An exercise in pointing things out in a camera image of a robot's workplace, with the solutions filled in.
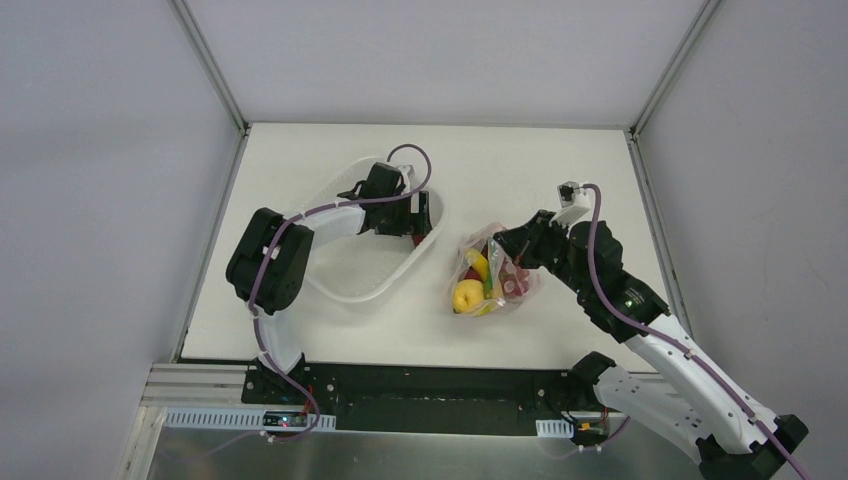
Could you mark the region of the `yellow lemon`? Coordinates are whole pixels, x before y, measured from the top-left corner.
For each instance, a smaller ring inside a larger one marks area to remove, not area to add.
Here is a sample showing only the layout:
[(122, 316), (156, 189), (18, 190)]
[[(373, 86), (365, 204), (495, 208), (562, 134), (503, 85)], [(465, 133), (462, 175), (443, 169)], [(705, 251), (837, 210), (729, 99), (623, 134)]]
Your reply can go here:
[(452, 293), (452, 308), (455, 313), (466, 314), (472, 312), (478, 305), (485, 301), (484, 284), (476, 279), (464, 279), (459, 281)]

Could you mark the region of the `yellow banana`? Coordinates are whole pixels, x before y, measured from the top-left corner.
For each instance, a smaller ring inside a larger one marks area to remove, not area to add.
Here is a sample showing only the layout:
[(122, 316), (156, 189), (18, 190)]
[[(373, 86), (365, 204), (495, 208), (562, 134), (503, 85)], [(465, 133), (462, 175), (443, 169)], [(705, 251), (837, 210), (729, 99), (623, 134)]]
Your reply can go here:
[(489, 278), (489, 262), (487, 257), (481, 251), (474, 248), (467, 249), (464, 257), (469, 264), (469, 268), (476, 273), (481, 282), (485, 282)]

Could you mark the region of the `red grape bunch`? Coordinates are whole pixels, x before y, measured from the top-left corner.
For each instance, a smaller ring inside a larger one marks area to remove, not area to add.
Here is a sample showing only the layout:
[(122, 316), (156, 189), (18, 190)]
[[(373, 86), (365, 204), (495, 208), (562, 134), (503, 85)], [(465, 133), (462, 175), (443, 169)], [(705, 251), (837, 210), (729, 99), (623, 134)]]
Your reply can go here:
[(503, 296), (509, 300), (518, 300), (527, 296), (533, 287), (531, 272), (510, 262), (502, 265), (499, 271), (499, 281)]

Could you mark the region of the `clear pink zip bag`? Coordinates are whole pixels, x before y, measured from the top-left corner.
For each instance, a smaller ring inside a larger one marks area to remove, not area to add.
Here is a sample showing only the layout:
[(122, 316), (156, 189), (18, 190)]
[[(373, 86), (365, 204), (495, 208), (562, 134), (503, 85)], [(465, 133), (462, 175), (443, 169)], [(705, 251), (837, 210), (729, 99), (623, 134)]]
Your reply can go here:
[(463, 240), (448, 286), (446, 304), (458, 317), (476, 318), (519, 308), (542, 288), (538, 272), (513, 262), (495, 241), (506, 228), (491, 223)]

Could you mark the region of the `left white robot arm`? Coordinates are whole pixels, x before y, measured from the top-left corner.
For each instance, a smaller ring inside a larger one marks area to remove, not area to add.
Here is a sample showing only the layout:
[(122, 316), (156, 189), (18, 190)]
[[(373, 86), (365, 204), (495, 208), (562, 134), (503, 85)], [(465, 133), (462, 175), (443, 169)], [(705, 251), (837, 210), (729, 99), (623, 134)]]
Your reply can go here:
[(431, 176), (417, 180), (410, 165), (387, 160), (368, 166), (364, 178), (333, 187), (323, 203), (285, 216), (268, 207), (250, 218), (225, 269), (226, 281), (252, 316), (262, 365), (272, 369), (266, 389), (281, 404), (297, 402), (305, 378), (293, 370), (304, 355), (288, 309), (307, 278), (312, 254), (360, 235), (408, 238), (418, 246), (436, 229), (430, 213)]

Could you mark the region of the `green chili pepper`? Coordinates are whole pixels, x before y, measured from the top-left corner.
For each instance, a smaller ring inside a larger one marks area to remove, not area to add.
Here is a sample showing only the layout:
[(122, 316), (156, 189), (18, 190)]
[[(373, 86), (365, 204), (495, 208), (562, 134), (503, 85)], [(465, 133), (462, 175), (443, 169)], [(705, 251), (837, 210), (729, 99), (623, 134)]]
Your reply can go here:
[(502, 296), (499, 273), (504, 259), (501, 247), (493, 237), (486, 240), (483, 254), (489, 262), (489, 278), (485, 281), (486, 295), (490, 299), (496, 299)]

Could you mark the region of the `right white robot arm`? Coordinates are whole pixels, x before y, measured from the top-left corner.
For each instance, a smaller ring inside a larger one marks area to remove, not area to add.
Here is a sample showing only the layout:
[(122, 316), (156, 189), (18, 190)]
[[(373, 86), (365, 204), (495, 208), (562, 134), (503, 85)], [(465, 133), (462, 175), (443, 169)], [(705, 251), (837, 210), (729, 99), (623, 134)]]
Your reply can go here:
[(623, 267), (623, 247), (603, 221), (571, 227), (539, 211), (495, 242), (525, 269), (544, 268), (575, 292), (591, 322), (652, 366), (674, 397), (643, 384), (608, 357), (591, 352), (572, 369), (569, 400), (599, 403), (629, 416), (675, 445), (706, 479), (769, 479), (809, 430), (745, 392), (696, 345), (669, 306)]

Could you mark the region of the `white plastic basket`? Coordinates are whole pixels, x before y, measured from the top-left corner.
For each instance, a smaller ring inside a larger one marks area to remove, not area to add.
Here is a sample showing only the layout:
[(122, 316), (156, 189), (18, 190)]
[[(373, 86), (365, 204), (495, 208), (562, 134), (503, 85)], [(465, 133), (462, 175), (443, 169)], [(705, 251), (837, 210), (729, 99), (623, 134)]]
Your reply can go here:
[(409, 236), (378, 235), (372, 230), (355, 234), (354, 221), (364, 216), (351, 207), (299, 220), (314, 232), (305, 281), (342, 303), (365, 302), (386, 292), (423, 258), (447, 224), (449, 207), (442, 193), (430, 186), (425, 191), (432, 229), (419, 244)]

